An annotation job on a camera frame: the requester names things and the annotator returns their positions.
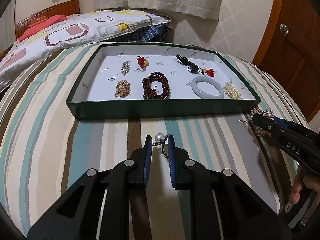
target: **white pearl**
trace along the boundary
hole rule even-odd
[[[160,142],[160,140],[164,140],[165,136],[163,133],[157,133],[155,136],[155,141]]]

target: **pearl necklace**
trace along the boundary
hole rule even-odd
[[[231,99],[242,99],[239,90],[234,88],[230,82],[227,82],[222,88],[224,93]]]

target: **power outlet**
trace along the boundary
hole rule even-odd
[[[60,2],[60,0],[52,0],[52,3]]]

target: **orange cushion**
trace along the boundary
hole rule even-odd
[[[35,19],[34,21],[31,22],[31,24],[28,26],[28,28],[33,27],[39,23],[43,23],[44,21],[46,21],[48,18],[47,16],[42,16],[38,19]]]
[[[65,14],[61,14],[61,15],[54,15],[52,17],[50,17],[49,19],[47,19],[46,21],[42,22],[42,23],[39,23],[31,28],[28,28],[24,33],[23,35],[21,35],[19,38],[18,38],[18,43],[24,41],[25,39],[29,38],[30,36],[36,34],[37,32],[51,26],[52,24],[55,24],[56,22],[59,22],[59,21],[64,21],[66,20],[67,17]]]

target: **plaid blanket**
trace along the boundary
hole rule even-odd
[[[138,29],[133,33],[128,33],[122,36],[115,37],[107,40],[106,42],[121,42],[121,41],[153,41],[153,42],[165,42],[168,35],[168,27],[165,23],[147,26]]]

